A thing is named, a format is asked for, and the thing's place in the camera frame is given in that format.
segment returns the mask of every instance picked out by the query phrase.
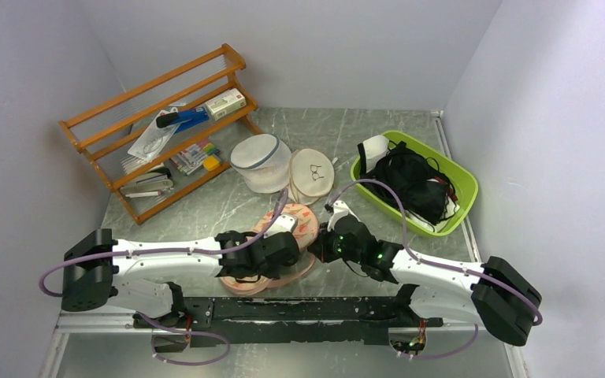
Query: marble table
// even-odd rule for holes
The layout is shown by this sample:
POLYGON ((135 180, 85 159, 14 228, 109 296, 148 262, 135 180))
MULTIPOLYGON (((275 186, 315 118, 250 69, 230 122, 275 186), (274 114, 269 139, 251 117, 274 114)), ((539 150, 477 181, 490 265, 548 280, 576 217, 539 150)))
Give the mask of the marble table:
MULTIPOLYGON (((351 182, 349 171, 358 152, 356 145, 386 130, 400 130, 424 143, 443 150, 440 133, 430 112, 409 110, 366 109, 282 109, 265 108, 252 114, 264 132, 279 136, 291 151, 310 147, 319 150, 335 163, 336 188, 351 182)), ((250 132, 240 124, 232 124, 210 139, 228 158, 230 150, 250 132)), ((140 242, 181 241, 205 238, 227 230, 245 231, 273 207, 277 195, 252 192, 242 176, 233 169, 220 174, 209 183, 191 192, 168 209, 137 225, 125 208, 112 197, 102 227, 112 228, 113 237, 140 242)), ((354 189, 343 200, 378 238, 400 242, 401 225, 372 207, 354 189)), ((325 198, 310 208, 320 221, 328 220, 323 210, 325 198)), ((415 250, 442 258, 472 261, 471 235, 466 227, 458 227, 442 238, 424 238, 410 234, 409 243, 415 250)), ((185 296, 231 295, 219 280, 202 277, 164 276, 157 281, 173 281, 182 286, 185 296)), ((341 261, 314 265, 301 280, 287 286, 263 291, 258 297, 291 296, 371 296, 395 295, 398 286, 379 283, 356 275, 341 261)))

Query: wooden rack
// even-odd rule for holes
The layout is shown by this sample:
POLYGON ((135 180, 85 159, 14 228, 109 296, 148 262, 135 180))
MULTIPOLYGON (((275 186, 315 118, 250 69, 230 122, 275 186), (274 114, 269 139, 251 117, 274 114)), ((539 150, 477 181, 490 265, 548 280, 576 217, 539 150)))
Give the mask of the wooden rack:
POLYGON ((219 168, 207 172, 205 175, 198 178, 196 181, 188 184, 184 188, 175 191, 170 196, 168 196, 168 198, 166 198, 162 202, 157 203, 156 205, 152 206, 151 208, 142 213, 137 213, 134 210, 133 206, 129 204, 129 200, 127 200, 126 197, 119 190, 120 187, 123 187, 126 183, 135 179, 137 176, 144 174, 148 170, 152 169, 154 166, 167 161, 183 149, 203 139, 206 139, 214 132, 221 130, 232 122, 239 120, 254 134, 263 133, 249 117, 250 112, 258 108, 258 104, 256 100, 254 100, 254 98, 251 97, 251 95, 242 87, 242 85, 240 85, 236 77, 236 71, 239 69, 245 69, 246 66, 247 65, 245 64, 245 61, 242 56, 240 56, 240 54, 233 50, 228 44, 224 44, 221 46, 221 48, 216 49, 215 51, 212 51, 208 54, 205 54, 202 57, 195 59, 194 61, 190 61, 177 69, 174 69, 164 75, 159 76, 154 80, 151 80, 150 82, 140 85, 139 87, 133 88, 130 91, 126 91, 125 93, 120 94, 119 96, 109 100, 108 102, 96 106, 94 109, 90 109, 87 112, 84 112, 68 120, 61 120, 59 121, 59 124, 61 125, 61 129, 64 131, 64 133, 66 134, 70 142, 73 144, 73 146, 76 148, 76 150, 87 158, 87 160, 94 167, 94 169, 101 177, 105 185, 120 199, 121 203, 124 204, 128 213, 131 214, 131 217, 133 217, 133 220, 137 224, 142 224, 144 221, 151 218, 153 215, 172 205, 175 201, 191 193, 196 188, 200 187, 207 181, 211 180, 218 174, 228 169, 230 167, 230 164, 228 162, 221 164, 219 168), (102 124, 99 127, 100 130, 98 132, 84 139, 80 140, 76 136, 76 133, 73 132, 73 128, 77 127, 78 125, 84 123, 91 123, 92 120, 96 121, 95 117, 115 108, 116 106, 125 104, 126 102, 129 102, 136 97, 140 99, 142 99, 142 97, 147 97, 146 95, 143 96, 143 94, 145 94, 146 92, 151 93, 148 91, 152 90, 156 91, 157 87, 161 86, 162 84, 167 83, 170 80, 174 80, 179 76, 182 76, 184 73, 190 72, 191 70, 194 70, 204 65, 205 63, 208 63, 213 59, 217 58, 223 58, 225 62, 225 68, 220 70, 219 72, 204 77, 202 80, 193 83, 191 86, 186 87, 182 91, 178 91, 174 94, 171 94, 170 96, 166 97, 165 99, 162 99, 161 101, 145 106, 144 109, 141 109, 140 111, 134 111, 133 114, 130 114, 125 118, 120 119, 116 123, 102 124), (223 80, 226 80, 226 83, 217 86, 223 80), (160 109, 164 109, 165 107, 182 98, 189 98, 190 96, 195 96, 197 92, 209 86, 214 86, 215 88, 211 91, 202 91, 204 94, 199 95, 195 100, 189 102, 180 110, 200 106, 211 98, 220 95, 224 91, 227 91, 232 88, 238 89, 244 95, 245 99, 247 100, 247 104, 243 108, 235 111, 234 113, 229 114, 221 118, 220 120, 217 120, 216 122, 210 124, 209 127, 203 128, 201 132, 190 136, 188 139, 185 139, 183 142, 175 145, 173 148, 164 150, 152 162, 140 166, 135 171, 130 172, 129 174, 124 174, 123 176, 119 177, 110 177, 108 174, 106 174, 106 170, 102 167, 102 164, 99 163, 99 160, 108 158, 111 154, 115 154, 116 151, 124 153, 124 147, 138 139, 138 137, 146 129, 146 127, 141 127, 135 131, 132 131, 130 134, 125 134, 126 132, 128 132, 127 128, 141 121, 143 118, 152 117, 160 109), (118 138, 120 134, 125 134, 125 136, 118 138))

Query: white box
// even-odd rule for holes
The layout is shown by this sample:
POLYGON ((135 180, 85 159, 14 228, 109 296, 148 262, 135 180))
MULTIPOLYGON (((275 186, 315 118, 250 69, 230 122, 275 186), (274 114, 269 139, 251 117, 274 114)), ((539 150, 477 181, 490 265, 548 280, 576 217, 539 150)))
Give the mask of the white box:
POLYGON ((213 120, 219 120, 226 114, 235 112, 247 104, 244 96, 235 88, 219 94, 205 103, 207 114, 213 120))

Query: green plastic tub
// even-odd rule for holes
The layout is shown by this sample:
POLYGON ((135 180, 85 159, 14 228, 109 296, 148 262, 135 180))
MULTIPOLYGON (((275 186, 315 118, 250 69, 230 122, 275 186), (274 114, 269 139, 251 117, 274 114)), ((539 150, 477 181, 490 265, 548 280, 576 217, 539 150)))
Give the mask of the green plastic tub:
MULTIPOLYGON (((422 226, 414 223, 412 220, 407 219, 407 227, 413 231, 418 233, 419 235, 429 236, 429 237, 440 237, 446 236, 450 234, 456 227, 458 227, 462 220, 465 219, 467 213, 472 208, 474 204, 474 200, 477 198, 477 193, 479 192, 479 183, 477 179, 472 176, 471 173, 467 172, 463 167, 453 162, 448 157, 440 154, 432 147, 412 138, 411 136, 398 132, 396 130, 391 130, 388 132, 384 132, 382 134, 386 138, 389 138, 391 141, 395 143, 400 143, 404 141, 412 151, 417 152, 422 155, 424 158, 435 158, 437 162, 440 163, 440 171, 448 176, 451 179, 455 187, 456 195, 458 196, 458 204, 460 205, 460 209, 458 212, 447 222, 446 226, 442 228, 438 232, 431 232, 422 226)), ((356 161, 351 166, 351 179, 357 180, 360 177, 360 157, 356 158, 356 161)), ((379 210, 389 215, 391 218, 395 219, 398 222, 402 222, 402 215, 398 209, 393 209, 383 201, 381 201, 376 195, 373 195, 370 191, 368 191, 361 184, 354 186, 358 193, 365 197, 369 202, 372 202, 379 210)))

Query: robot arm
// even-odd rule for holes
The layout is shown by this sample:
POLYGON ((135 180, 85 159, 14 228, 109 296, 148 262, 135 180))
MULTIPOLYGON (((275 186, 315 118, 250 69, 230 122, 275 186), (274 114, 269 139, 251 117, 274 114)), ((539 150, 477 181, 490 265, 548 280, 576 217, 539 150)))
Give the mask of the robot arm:
POLYGON ((503 259, 491 257, 481 264, 419 253, 413 258, 402 244, 372 236, 342 201, 333 204, 327 227, 309 250, 323 262, 342 259, 359 264, 374 280, 416 285, 410 307, 421 318, 444 317, 483 325, 496 338, 516 346, 525 345, 535 319, 533 311, 506 290, 463 273, 463 269, 497 278, 536 307, 541 302, 539 292, 503 259), (436 263, 454 267, 459 272, 440 269, 434 266, 436 263))
POLYGON ((111 250, 128 253, 64 268, 61 308, 79 312, 107 304, 152 318, 168 314, 178 317, 185 312, 181 288, 172 282, 153 283, 148 278, 175 274, 279 278, 280 267, 299 258, 298 243, 292 235, 296 225, 296 217, 280 215, 262 239, 227 254, 199 254, 194 250, 225 250, 245 243, 250 233, 230 231, 187 242, 137 243, 113 240, 109 229, 97 230, 76 244, 65 260, 111 250))

